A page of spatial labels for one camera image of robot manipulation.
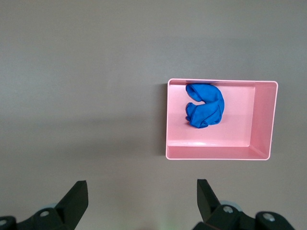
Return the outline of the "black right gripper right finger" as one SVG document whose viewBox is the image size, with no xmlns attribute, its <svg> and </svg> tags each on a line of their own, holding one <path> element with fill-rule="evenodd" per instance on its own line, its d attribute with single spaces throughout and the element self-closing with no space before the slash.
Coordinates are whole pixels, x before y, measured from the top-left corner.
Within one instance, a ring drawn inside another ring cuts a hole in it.
<svg viewBox="0 0 307 230">
<path fill-rule="evenodd" d="M 202 222 L 193 230 L 294 230 L 278 213 L 261 211 L 252 218 L 232 205 L 222 205 L 206 179 L 197 180 L 197 205 Z"/>
</svg>

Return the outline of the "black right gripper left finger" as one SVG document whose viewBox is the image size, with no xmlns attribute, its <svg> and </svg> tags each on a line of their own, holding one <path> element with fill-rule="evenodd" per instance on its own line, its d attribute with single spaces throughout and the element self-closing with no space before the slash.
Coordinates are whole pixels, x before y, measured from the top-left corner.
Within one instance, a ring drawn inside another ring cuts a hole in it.
<svg viewBox="0 0 307 230">
<path fill-rule="evenodd" d="M 0 230 L 75 230 L 87 208 L 87 182 L 77 181 L 54 207 L 39 210 L 22 222 L 14 216 L 0 217 Z"/>
</svg>

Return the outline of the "pink plastic box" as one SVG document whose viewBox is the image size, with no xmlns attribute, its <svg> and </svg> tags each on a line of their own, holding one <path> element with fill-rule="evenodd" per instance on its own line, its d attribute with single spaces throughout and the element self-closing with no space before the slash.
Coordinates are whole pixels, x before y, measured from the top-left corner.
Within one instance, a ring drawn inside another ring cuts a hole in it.
<svg viewBox="0 0 307 230">
<path fill-rule="evenodd" d="M 186 85 L 212 84 L 225 109 L 219 124 L 195 128 L 186 120 Z M 170 79 L 167 84 L 166 145 L 169 160 L 270 158 L 278 83 L 259 80 Z"/>
</svg>

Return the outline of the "blue cloth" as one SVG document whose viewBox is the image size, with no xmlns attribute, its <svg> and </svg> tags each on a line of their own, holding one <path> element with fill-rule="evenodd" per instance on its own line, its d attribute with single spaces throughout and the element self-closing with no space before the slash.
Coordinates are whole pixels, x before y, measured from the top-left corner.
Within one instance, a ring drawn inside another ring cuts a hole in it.
<svg viewBox="0 0 307 230">
<path fill-rule="evenodd" d="M 225 103 L 221 91 L 210 84 L 186 85 L 188 96 L 199 105 L 192 102 L 186 105 L 186 120 L 195 128 L 206 128 L 221 122 Z"/>
</svg>

